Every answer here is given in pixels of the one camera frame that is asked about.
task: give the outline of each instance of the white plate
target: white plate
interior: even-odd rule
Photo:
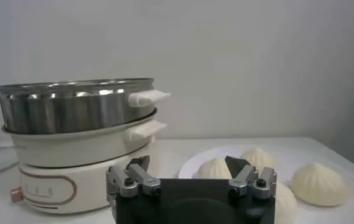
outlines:
[[[275,171],[278,173],[279,182],[289,185],[293,173],[300,167],[309,163],[322,163],[333,168],[348,182],[352,196],[350,200],[342,206],[334,208],[322,208],[299,202],[299,211],[295,224],[303,223],[335,223],[354,224],[354,174],[342,169],[329,158],[322,158],[304,149],[289,149],[275,145],[230,145],[219,147],[200,153],[187,161],[179,173],[179,178],[194,178],[199,167],[206,161],[213,158],[225,158],[233,156],[239,158],[241,154],[254,147],[261,147],[268,151],[276,160]]]

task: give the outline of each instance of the table surface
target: table surface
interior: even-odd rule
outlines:
[[[159,178],[176,177],[179,169],[194,155],[215,147],[235,144],[270,144],[305,150],[334,161],[354,174],[354,164],[323,144],[310,138],[258,138],[258,139],[158,139],[150,150],[154,155]],[[0,224],[4,223],[115,223],[109,208],[81,214],[53,215],[34,211],[25,203],[13,204],[10,190],[19,186],[17,167],[0,173]]]

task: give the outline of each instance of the steamed bun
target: steamed bun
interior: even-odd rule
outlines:
[[[196,176],[200,179],[232,179],[225,160],[219,158],[203,163]]]
[[[274,224],[292,224],[296,214],[297,200],[294,194],[284,184],[277,183]]]
[[[318,206],[343,205],[350,193],[343,177],[320,163],[296,171],[291,188],[297,197]]]
[[[263,168],[274,168],[275,161],[273,156],[268,154],[267,151],[257,147],[249,150],[241,155],[241,159],[247,160],[252,166],[255,166],[256,170],[262,172]]]

